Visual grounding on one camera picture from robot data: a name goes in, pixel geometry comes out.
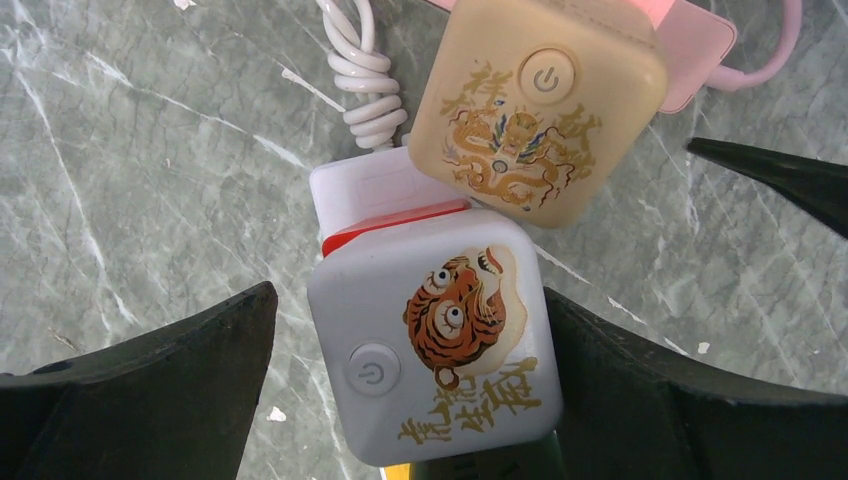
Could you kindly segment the green cube socket lion print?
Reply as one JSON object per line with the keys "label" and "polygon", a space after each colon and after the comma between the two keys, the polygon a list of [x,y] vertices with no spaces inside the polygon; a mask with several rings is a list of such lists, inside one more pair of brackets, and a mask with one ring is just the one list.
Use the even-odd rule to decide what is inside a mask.
{"label": "green cube socket lion print", "polygon": [[517,445],[414,462],[412,480],[568,479],[555,432]]}

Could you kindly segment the pink power strip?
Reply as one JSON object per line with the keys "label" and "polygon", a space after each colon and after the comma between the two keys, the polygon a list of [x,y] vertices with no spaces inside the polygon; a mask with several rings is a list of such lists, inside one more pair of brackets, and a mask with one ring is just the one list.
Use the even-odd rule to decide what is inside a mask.
{"label": "pink power strip", "polygon": [[736,41],[691,1],[452,1],[422,117],[499,101],[566,112],[682,110]]}

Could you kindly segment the white power strip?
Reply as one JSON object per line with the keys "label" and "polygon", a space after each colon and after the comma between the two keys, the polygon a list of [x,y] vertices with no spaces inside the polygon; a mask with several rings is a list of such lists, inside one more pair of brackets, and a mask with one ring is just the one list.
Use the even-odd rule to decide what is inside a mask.
{"label": "white power strip", "polygon": [[323,240],[363,220],[465,197],[421,173],[406,147],[319,166],[309,186]]}

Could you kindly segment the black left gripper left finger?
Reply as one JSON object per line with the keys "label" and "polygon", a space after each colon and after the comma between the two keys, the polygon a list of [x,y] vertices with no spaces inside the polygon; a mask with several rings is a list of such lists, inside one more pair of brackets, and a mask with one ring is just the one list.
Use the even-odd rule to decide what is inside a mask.
{"label": "black left gripper left finger", "polygon": [[233,479],[271,359],[261,282],[119,344],[1,377],[5,479]]}

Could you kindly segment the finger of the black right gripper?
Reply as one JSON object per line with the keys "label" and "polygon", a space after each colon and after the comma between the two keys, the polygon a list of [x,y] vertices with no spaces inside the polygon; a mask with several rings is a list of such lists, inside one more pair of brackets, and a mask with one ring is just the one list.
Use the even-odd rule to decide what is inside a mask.
{"label": "finger of the black right gripper", "polygon": [[686,150],[769,186],[796,207],[847,237],[847,167],[738,143],[693,137]]}

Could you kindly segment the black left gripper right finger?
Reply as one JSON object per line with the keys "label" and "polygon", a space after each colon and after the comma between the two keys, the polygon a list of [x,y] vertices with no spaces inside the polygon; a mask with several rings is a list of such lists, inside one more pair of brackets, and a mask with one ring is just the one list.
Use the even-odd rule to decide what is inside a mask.
{"label": "black left gripper right finger", "polygon": [[847,399],[722,370],[545,300],[571,479],[843,479]]}

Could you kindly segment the white cube socket tiger print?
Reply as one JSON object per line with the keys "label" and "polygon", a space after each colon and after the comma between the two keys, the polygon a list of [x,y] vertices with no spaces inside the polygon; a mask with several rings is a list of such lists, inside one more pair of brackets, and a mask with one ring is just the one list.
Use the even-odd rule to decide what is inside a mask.
{"label": "white cube socket tiger print", "polygon": [[563,395],[539,263],[486,209],[366,232],[307,286],[343,434],[384,467],[540,439]]}

